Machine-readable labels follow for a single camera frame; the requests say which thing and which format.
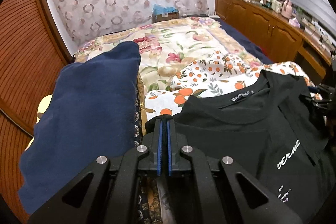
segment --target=black t-shirt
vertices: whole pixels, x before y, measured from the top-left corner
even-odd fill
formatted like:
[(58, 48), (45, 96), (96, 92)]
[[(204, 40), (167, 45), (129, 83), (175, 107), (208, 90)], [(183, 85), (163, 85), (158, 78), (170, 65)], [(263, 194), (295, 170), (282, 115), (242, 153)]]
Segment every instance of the black t-shirt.
[(207, 156), (231, 156), (308, 222), (335, 184), (322, 117), (302, 77), (262, 70), (257, 82), (213, 98), (189, 97), (176, 132)]

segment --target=metal screw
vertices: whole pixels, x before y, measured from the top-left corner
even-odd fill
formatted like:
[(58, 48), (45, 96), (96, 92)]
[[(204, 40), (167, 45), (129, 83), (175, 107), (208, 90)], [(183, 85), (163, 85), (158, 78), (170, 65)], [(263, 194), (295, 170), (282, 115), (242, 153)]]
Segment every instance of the metal screw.
[(185, 145), (184, 147), (182, 147), (182, 151), (184, 153), (190, 153), (193, 150), (193, 148), (190, 145)]
[(233, 163), (233, 158), (231, 158), (231, 157), (229, 157), (229, 156), (226, 156), (226, 157), (223, 157), (223, 158), (222, 158), (222, 161), (223, 161), (223, 163), (225, 163), (225, 164), (231, 164), (231, 163)]
[(107, 158), (105, 156), (99, 156), (96, 159), (96, 162), (99, 163), (99, 164), (104, 164), (104, 163), (106, 163), (106, 161), (107, 161)]
[(139, 146), (137, 146), (136, 149), (137, 149), (139, 152), (143, 153), (143, 152), (145, 152), (145, 151), (147, 150), (147, 146), (145, 146), (145, 145), (139, 145)]

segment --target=white fabric with orange print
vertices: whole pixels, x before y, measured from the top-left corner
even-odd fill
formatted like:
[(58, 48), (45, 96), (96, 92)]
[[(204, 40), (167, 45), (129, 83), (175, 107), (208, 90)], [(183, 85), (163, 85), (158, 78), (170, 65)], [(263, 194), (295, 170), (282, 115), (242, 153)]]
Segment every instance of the white fabric with orange print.
[(197, 60), (177, 73), (172, 79), (172, 92), (153, 90), (146, 95), (148, 120), (163, 114), (181, 112), (190, 95), (214, 97), (231, 93), (254, 84), (260, 71), (268, 70), (279, 74), (303, 76), (307, 85), (312, 85), (300, 66), (293, 62), (250, 67), (237, 55), (217, 51), (208, 59)]

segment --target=wooden countertop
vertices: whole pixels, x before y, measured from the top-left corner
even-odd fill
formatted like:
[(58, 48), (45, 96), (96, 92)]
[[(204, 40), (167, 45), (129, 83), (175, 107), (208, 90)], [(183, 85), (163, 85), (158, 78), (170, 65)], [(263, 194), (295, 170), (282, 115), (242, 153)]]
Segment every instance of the wooden countertop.
[(246, 2), (247, 5), (250, 5), (254, 8), (260, 9), (266, 13), (268, 13), (269, 15), (271, 15), (273, 18), (283, 22), (284, 24), (286, 24), (287, 27), (289, 27), (291, 30), (293, 30), (294, 32), (296, 32), (299, 36), (301, 36), (311, 47), (313, 47), (316, 52), (323, 58), (323, 60), (327, 63), (328, 66), (331, 65), (331, 61), (330, 61), (330, 52), (326, 51), (325, 49), (323, 49), (314, 39), (312, 39), (312, 37), (305, 32), (304, 30), (300, 29), (300, 28), (296, 28), (292, 25), (290, 25), (288, 23), (288, 19), (284, 18), (281, 14), (277, 14), (276, 12), (274, 12), (273, 10), (267, 9), (265, 7), (261, 7), (259, 5), (255, 5), (249, 1), (245, 1), (245, 0), (241, 0)]

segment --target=shirt neckline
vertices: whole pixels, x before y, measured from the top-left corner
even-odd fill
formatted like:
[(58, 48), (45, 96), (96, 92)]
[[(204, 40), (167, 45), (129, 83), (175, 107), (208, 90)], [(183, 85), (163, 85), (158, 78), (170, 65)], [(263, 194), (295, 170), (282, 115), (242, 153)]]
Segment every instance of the shirt neckline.
[[(238, 96), (239, 94), (246, 93), (248, 91), (251, 92), (253, 90), (255, 93), (262, 90), (265, 85), (268, 85), (269, 87), (269, 94), (268, 98), (265, 101), (264, 106), (260, 110), (248, 110), (248, 114), (244, 115), (244, 118), (237, 116), (236, 111), (226, 111), (225, 113), (221, 111), (219, 108), (225, 107), (227, 105), (228, 100), (231, 100), (231, 98), (234, 98)], [(231, 124), (248, 124), (248, 123), (255, 123), (262, 119), (264, 119), (269, 113), (272, 105), (275, 103), (275, 94), (277, 93), (276, 90), (278, 88), (276, 85), (274, 85), (274, 79), (272, 77), (272, 72), (268, 72), (265, 70), (261, 70), (259, 78), (257, 79), (256, 83), (247, 86), (246, 88), (236, 90), (234, 92), (216, 96), (216, 97), (210, 97), (210, 98), (197, 98), (195, 96), (190, 96), (187, 103), (191, 108), (194, 108), (195, 106), (201, 110), (203, 113), (206, 113), (209, 116), (212, 116), (213, 118), (223, 121), (225, 123), (231, 123)]]

